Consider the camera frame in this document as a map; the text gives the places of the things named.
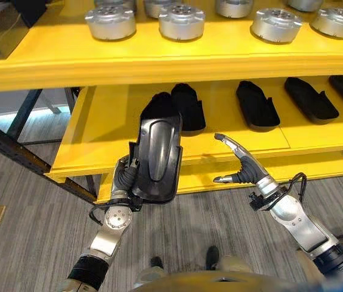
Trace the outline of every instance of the black cable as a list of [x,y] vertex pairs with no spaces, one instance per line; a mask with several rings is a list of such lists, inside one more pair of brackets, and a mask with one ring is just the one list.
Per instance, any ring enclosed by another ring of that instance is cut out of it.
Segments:
[[307,189],[307,176],[300,172],[298,174],[296,174],[292,179],[290,179],[288,182],[281,182],[279,184],[279,186],[282,186],[284,184],[289,184],[288,190],[286,192],[284,192],[282,195],[280,195],[277,199],[275,199],[275,201],[268,207],[266,208],[264,211],[270,211],[271,209],[273,209],[273,207],[283,199],[284,196],[286,196],[287,194],[290,193],[293,185],[299,180],[301,179],[301,186],[300,186],[300,192],[299,192],[299,201],[300,204],[303,203],[303,199],[304,199],[304,194],[305,194],[305,190]]

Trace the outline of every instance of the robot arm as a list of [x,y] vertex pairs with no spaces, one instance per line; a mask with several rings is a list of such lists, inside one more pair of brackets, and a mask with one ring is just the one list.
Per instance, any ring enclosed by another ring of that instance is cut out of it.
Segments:
[[251,207],[254,210],[269,210],[275,221],[289,231],[322,274],[333,276],[342,273],[343,247],[329,230],[304,212],[299,200],[288,195],[290,188],[280,186],[239,143],[223,134],[215,134],[215,139],[231,148],[241,161],[242,168],[238,173],[217,177],[213,181],[216,183],[255,184],[261,195],[250,196],[252,198]]
[[62,283],[60,292],[95,292],[103,283],[119,250],[120,239],[131,223],[132,210],[139,211],[141,207],[141,204],[135,205],[128,198],[128,189],[134,182],[139,163],[134,159],[129,167],[127,164],[128,157],[118,161],[114,171],[110,206],[106,206],[103,223],[98,221],[102,227]]

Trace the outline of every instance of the gray carpet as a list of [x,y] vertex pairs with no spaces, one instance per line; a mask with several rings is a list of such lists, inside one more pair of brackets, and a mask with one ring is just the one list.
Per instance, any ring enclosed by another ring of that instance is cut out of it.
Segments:
[[[51,161],[57,144],[29,147]],[[152,256],[167,271],[203,269],[206,249],[244,259],[257,273],[304,281],[296,244],[248,205],[252,189],[181,195],[134,215],[100,291],[128,291]],[[0,155],[0,291],[54,291],[97,232],[89,205]],[[343,177],[310,181],[306,210],[343,234]]]

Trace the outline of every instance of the person's shoe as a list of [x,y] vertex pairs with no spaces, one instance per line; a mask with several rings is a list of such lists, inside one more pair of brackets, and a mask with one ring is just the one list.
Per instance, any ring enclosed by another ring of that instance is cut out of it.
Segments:
[[155,267],[155,266],[158,266],[160,267],[161,269],[164,268],[164,263],[162,263],[162,260],[160,257],[153,257],[151,260],[150,260],[150,265],[151,267]]
[[206,256],[206,271],[215,271],[216,264],[219,262],[219,249],[212,245],[208,251]]

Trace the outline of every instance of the yellow shelf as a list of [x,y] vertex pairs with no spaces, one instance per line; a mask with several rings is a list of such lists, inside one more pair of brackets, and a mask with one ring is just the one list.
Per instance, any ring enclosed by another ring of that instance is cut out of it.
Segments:
[[[213,138],[224,133],[258,158],[343,150],[343,101],[330,89],[327,77],[309,80],[317,89],[327,89],[340,116],[328,125],[314,125],[291,103],[283,89],[285,78],[254,80],[273,97],[281,127],[267,133],[251,131],[235,96],[238,80],[190,83],[203,101],[207,128],[194,137],[182,137],[183,165],[233,161],[234,156]],[[58,182],[67,176],[109,173],[118,158],[128,154],[128,142],[136,141],[139,116],[152,96],[170,91],[174,84],[111,85],[81,91],[72,118],[50,173]]]
[[[343,175],[343,155],[341,152],[263,158],[259,161],[278,182],[287,181],[299,172],[304,172],[308,179]],[[184,165],[181,167],[179,176],[178,194],[251,186],[250,184],[215,184],[212,182],[217,176],[229,175],[239,171],[239,169],[240,164],[236,158],[232,162]],[[111,181],[112,175],[104,174],[102,176],[96,204],[105,203],[109,200]]]
[[[145,16],[142,1],[136,34],[115,42],[92,38],[84,15],[93,0],[52,5],[8,59],[0,60],[0,91],[343,74],[343,40],[312,31],[308,21],[313,13],[296,12],[305,21],[297,38],[275,45],[258,40],[249,28],[257,9],[284,7],[281,0],[255,1],[245,19],[216,15],[214,0],[186,2],[207,14],[203,37],[188,43],[161,37],[158,22]],[[343,1],[327,0],[324,5],[343,7]]]

